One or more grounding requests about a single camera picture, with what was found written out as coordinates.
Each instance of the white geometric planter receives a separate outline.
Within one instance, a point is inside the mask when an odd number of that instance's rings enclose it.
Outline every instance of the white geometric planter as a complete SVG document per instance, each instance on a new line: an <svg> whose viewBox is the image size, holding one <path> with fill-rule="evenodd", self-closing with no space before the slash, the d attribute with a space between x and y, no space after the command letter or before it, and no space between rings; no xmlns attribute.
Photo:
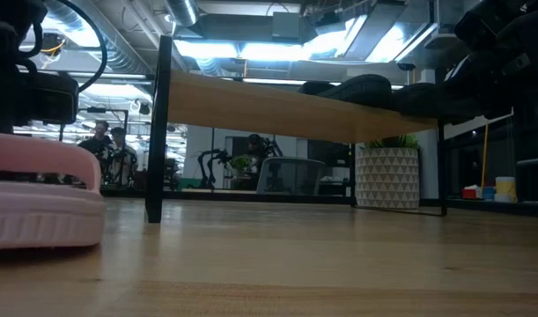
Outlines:
<svg viewBox="0 0 538 317"><path fill-rule="evenodd" d="M418 209L417 150L360 149L357 151L356 176L358 206L397 210Z"/></svg>

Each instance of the wooden tabletop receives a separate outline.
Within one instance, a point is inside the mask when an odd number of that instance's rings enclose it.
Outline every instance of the wooden tabletop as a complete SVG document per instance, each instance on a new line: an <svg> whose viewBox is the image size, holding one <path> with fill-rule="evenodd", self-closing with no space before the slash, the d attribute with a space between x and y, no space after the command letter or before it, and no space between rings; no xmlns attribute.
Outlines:
<svg viewBox="0 0 538 317"><path fill-rule="evenodd" d="M169 122L359 143L437 128L432 119L173 71Z"/></svg>
<svg viewBox="0 0 538 317"><path fill-rule="evenodd" d="M0 251L0 317L538 316L538 218L107 204L99 247Z"/></svg>

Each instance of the black table leg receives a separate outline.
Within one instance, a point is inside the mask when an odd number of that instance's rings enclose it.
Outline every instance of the black table leg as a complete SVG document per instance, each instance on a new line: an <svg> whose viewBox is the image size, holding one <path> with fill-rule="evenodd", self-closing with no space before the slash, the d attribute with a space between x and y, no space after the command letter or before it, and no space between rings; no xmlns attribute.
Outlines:
<svg viewBox="0 0 538 317"><path fill-rule="evenodd" d="M446 216L446 160L445 160L445 124L439 120L437 127L437 168L439 177L439 207L441 217Z"/></svg>
<svg viewBox="0 0 538 317"><path fill-rule="evenodd" d="M147 192L145 193L147 220L152 224L161 222L163 205L163 176L165 172L166 124L169 111L172 47L173 39L169 36L161 36L151 119Z"/></svg>
<svg viewBox="0 0 538 317"><path fill-rule="evenodd" d="M357 145L350 145L349 183L350 183L350 206L357 207Z"/></svg>

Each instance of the black cable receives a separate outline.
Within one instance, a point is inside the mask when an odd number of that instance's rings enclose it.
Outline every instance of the black cable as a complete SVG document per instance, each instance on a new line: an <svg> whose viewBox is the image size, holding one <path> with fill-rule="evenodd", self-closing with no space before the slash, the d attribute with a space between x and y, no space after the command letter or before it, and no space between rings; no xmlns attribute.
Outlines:
<svg viewBox="0 0 538 317"><path fill-rule="evenodd" d="M33 48L29 52L19 52L18 56L20 58L30 58L38 55L41 52L41 46L43 42L43 34L41 30L41 24L40 23L34 23L33 24L33 34L35 36L35 43L33 44Z"/></svg>
<svg viewBox="0 0 538 317"><path fill-rule="evenodd" d="M275 5L275 4L280 4L280 6L283 7L283 8L286 10L286 12L290 12L290 11L288 10L288 8L286 8L286 6L285 6L284 4L281 4L281 3L279 3L278 1L276 1L276 2L274 2L274 3L272 3L272 4L269 5L269 8L267 8L267 13L265 13L266 16L269 15L270 8L272 8L272 6Z"/></svg>
<svg viewBox="0 0 538 317"><path fill-rule="evenodd" d="M38 69L36 68L36 64L30 61L29 59L25 59L25 58L19 59L16 62L16 64L26 67L30 75L35 75L38 72Z"/></svg>
<svg viewBox="0 0 538 317"><path fill-rule="evenodd" d="M96 34L96 37L99 39L100 53L102 54L102 57L100 58L100 67L96 71L96 73L94 73L94 75L91 77L91 79L87 80L86 83L81 85L81 87L79 88L79 91L82 92L83 90L88 88L90 85L94 84L94 82L99 80L100 76L102 75L102 73L104 73L104 70L107 68L107 62L108 62L107 45L106 45L106 42L104 41L104 38L102 37L102 34L100 33L99 28L96 26L96 24L94 24L94 22L91 20L91 18L89 18L89 16L83 10L81 10L81 8L79 8L74 3L70 2L69 0L56 0L56 1L58 1L58 2L60 2L62 4L64 4L64 5L67 5L76 14L78 14L79 17L83 18L86 21L86 23L89 26L91 26L92 30Z"/></svg>

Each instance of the blue object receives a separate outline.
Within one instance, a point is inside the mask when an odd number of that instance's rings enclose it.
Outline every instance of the blue object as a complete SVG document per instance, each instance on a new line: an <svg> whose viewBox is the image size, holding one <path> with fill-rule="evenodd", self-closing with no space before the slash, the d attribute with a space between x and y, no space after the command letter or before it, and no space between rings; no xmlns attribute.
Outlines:
<svg viewBox="0 0 538 317"><path fill-rule="evenodd" d="M484 187L482 191L483 200L493 201L496 194L496 189L493 187Z"/></svg>

